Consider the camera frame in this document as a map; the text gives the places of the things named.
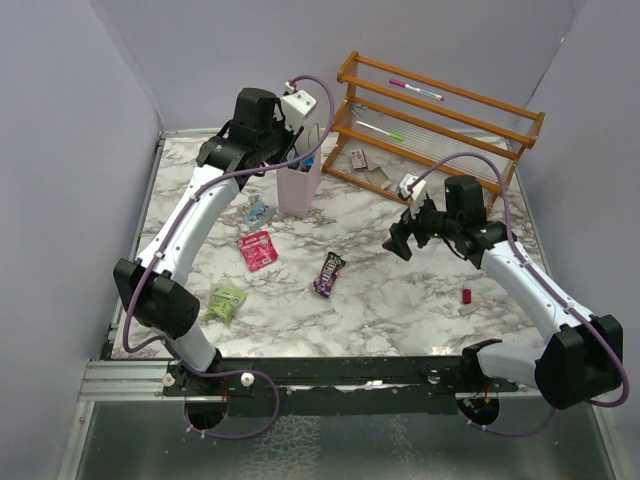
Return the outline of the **purple m&m's packet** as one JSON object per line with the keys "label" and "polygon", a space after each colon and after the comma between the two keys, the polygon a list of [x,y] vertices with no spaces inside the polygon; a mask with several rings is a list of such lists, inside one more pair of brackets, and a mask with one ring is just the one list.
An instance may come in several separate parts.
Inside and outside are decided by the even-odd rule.
{"label": "purple m&m's packet", "polygon": [[341,270],[345,266],[346,262],[338,254],[329,252],[319,276],[313,281],[314,290],[323,298],[328,298]]}

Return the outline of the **pink snack packet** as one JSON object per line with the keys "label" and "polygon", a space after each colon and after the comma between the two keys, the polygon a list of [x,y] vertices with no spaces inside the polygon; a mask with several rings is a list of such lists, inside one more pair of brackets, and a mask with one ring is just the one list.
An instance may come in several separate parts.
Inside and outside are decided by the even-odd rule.
{"label": "pink snack packet", "polygon": [[258,231],[239,238],[236,245],[250,272],[255,272],[278,259],[278,253],[267,231]]}

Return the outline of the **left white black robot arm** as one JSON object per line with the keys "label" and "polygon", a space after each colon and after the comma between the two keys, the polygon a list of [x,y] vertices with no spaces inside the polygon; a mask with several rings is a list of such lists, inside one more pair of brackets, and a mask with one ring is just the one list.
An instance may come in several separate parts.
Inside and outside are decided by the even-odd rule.
{"label": "left white black robot arm", "polygon": [[259,88],[238,94],[233,117],[200,147],[188,185],[168,220],[133,260],[113,270],[127,322],[156,331],[187,364],[186,382],[206,395],[220,385],[220,354],[197,324],[200,302],[185,287],[214,223],[256,168],[284,162],[316,100],[286,85],[277,96]]}

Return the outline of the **pink paper bag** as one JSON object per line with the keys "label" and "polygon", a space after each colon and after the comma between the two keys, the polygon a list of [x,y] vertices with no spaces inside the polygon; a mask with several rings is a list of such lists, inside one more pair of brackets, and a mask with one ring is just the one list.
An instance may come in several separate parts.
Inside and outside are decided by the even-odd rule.
{"label": "pink paper bag", "polygon": [[[309,172],[302,172],[302,163],[310,156],[314,157],[314,164]],[[304,218],[309,214],[322,176],[321,149],[310,156],[276,171],[278,210],[284,215]]]}

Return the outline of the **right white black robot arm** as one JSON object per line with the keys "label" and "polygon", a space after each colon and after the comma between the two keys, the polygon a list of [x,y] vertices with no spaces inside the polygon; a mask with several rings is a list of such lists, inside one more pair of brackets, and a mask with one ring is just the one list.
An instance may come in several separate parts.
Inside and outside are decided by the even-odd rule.
{"label": "right white black robot arm", "polygon": [[536,388],[564,410],[619,388],[623,330],[611,315],[597,316],[560,289],[500,221],[490,221],[479,181],[468,175],[445,180],[443,211],[426,183],[407,174],[398,187],[409,207],[390,229],[384,249],[409,260],[409,238],[418,247],[440,239],[460,258],[496,281],[533,322],[543,349],[513,346],[499,339],[464,349],[461,383],[481,391],[494,379]]}

